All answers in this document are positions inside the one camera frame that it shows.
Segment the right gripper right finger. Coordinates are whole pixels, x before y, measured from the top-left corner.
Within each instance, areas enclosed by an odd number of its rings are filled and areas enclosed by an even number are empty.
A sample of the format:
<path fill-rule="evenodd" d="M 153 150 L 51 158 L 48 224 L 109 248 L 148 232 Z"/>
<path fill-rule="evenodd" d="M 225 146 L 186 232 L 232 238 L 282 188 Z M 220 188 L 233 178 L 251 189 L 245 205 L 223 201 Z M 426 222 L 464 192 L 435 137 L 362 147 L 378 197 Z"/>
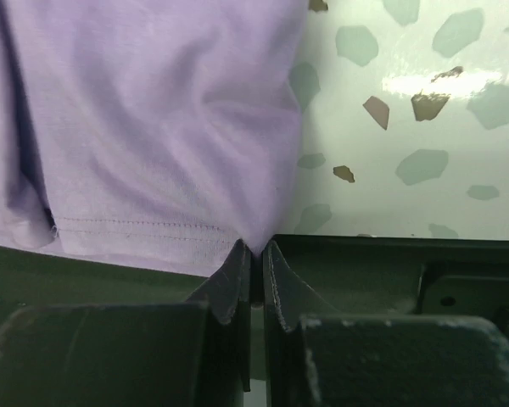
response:
<path fill-rule="evenodd" d="M 276 241 L 262 276 L 269 405 L 509 406 L 509 339 L 494 322 L 342 312 Z"/>

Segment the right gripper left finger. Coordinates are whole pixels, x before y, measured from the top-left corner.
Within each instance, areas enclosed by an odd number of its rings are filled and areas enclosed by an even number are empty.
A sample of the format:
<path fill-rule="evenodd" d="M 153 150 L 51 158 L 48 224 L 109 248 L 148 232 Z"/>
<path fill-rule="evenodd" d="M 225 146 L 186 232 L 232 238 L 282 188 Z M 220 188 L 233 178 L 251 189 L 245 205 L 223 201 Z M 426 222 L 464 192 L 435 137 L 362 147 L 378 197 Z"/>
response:
<path fill-rule="evenodd" d="M 0 326 L 0 406 L 240 406 L 251 253 L 185 301 L 27 307 Z"/>

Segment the lilac polo shirt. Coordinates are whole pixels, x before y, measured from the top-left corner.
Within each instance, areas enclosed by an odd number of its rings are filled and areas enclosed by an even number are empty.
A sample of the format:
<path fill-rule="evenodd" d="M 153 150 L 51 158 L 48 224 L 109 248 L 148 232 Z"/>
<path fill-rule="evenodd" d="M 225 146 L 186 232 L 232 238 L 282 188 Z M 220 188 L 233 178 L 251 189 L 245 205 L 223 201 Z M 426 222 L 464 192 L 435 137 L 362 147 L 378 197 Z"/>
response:
<path fill-rule="evenodd" d="M 0 246 L 207 276 L 294 189 L 305 1 L 0 1 Z"/>

